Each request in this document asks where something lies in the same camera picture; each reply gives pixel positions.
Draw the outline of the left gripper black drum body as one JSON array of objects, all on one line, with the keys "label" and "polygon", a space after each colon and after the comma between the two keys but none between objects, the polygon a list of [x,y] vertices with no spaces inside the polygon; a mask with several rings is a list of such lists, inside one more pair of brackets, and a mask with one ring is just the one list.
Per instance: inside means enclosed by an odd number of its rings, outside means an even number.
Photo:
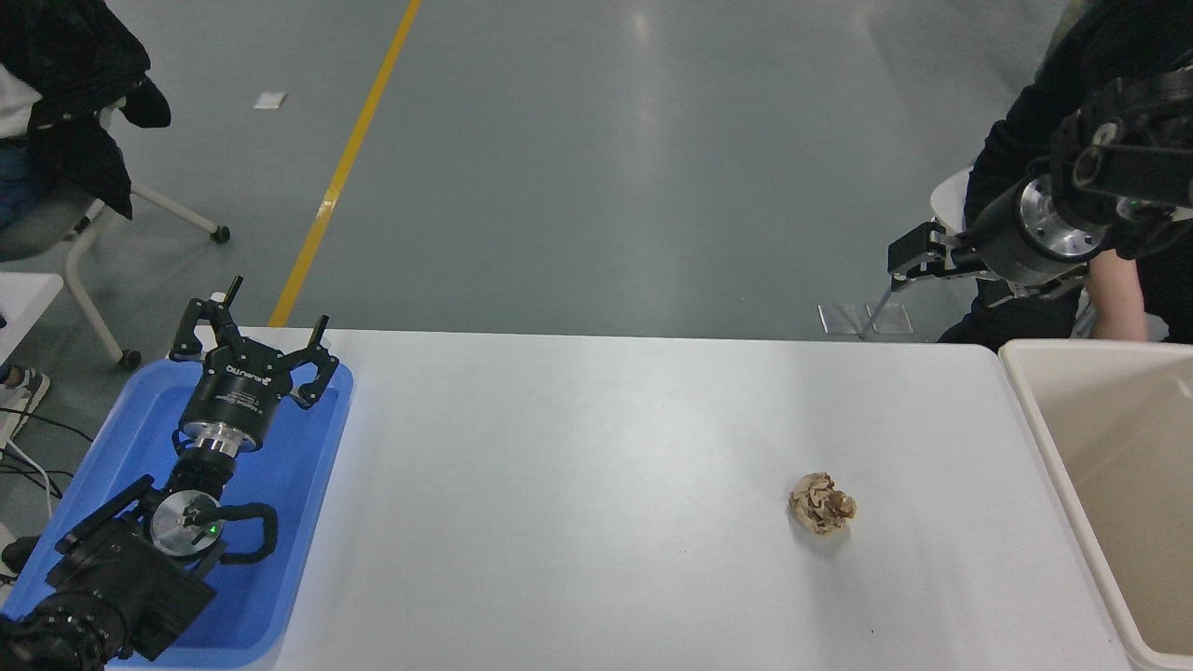
[{"label": "left gripper black drum body", "polygon": [[178,427],[198,438],[200,429],[222,425],[242,433],[241,447],[262,447],[282,395],[293,387],[282,356],[279,349],[260,343],[214,347]]}]

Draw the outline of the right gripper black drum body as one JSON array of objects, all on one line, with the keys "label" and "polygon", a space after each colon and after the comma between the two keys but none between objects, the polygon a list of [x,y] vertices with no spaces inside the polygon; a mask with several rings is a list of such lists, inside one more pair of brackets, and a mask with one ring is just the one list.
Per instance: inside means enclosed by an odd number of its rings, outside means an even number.
[{"label": "right gripper black drum body", "polygon": [[1088,233],[1069,224],[1050,181],[1019,181],[968,226],[981,261],[1002,281],[1041,287],[1088,260]]}]

